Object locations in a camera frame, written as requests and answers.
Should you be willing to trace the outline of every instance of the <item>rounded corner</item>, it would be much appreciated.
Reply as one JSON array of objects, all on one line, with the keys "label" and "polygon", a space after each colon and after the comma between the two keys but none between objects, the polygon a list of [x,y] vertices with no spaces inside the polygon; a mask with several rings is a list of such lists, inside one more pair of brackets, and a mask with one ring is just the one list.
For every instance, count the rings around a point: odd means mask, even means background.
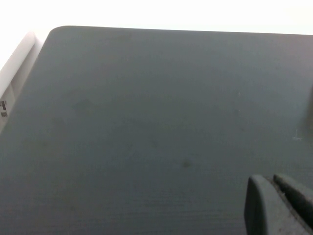
[{"label": "rounded corner", "polygon": [[71,28],[71,27],[75,27],[75,26],[73,26],[73,25],[63,25],[63,26],[55,27],[55,28],[53,28],[53,29],[49,32],[47,38],[51,37],[52,35],[54,35],[54,34],[56,34],[56,33],[59,33],[60,31],[62,32],[63,30],[66,30],[66,29]]}]

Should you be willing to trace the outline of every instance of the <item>white device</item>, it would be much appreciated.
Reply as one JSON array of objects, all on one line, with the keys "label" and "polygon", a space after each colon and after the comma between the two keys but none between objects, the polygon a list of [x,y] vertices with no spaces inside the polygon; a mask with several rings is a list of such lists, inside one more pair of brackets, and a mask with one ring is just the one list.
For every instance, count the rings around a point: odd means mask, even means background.
[{"label": "white device", "polygon": [[35,44],[33,32],[6,34],[0,44],[0,131],[4,127],[16,96],[12,81]]}]

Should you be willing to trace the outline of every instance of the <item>matte gray surface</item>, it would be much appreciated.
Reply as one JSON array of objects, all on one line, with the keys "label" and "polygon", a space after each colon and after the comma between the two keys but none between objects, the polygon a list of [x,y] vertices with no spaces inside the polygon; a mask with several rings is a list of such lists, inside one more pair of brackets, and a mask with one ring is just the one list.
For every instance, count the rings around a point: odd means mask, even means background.
[{"label": "matte gray surface", "polygon": [[313,188],[312,45],[53,30],[0,136],[1,230],[245,233],[250,175],[283,172]]}]

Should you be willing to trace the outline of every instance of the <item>small scratch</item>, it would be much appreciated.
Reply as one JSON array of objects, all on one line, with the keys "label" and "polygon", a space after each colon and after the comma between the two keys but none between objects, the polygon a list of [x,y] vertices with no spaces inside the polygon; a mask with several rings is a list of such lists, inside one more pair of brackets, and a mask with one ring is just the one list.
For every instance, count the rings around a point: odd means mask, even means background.
[{"label": "small scratch", "polygon": [[302,140],[302,138],[299,138],[298,137],[298,129],[296,129],[296,131],[295,131],[295,137],[293,137],[292,138],[294,141],[301,141]]}]

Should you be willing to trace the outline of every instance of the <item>white background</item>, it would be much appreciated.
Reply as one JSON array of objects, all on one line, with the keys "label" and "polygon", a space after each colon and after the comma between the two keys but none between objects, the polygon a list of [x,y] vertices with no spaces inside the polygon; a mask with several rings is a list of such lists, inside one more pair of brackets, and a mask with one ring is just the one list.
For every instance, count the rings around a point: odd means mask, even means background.
[{"label": "white background", "polygon": [[304,0],[6,0],[0,35],[34,30],[43,41],[61,25],[313,34],[313,3]]}]

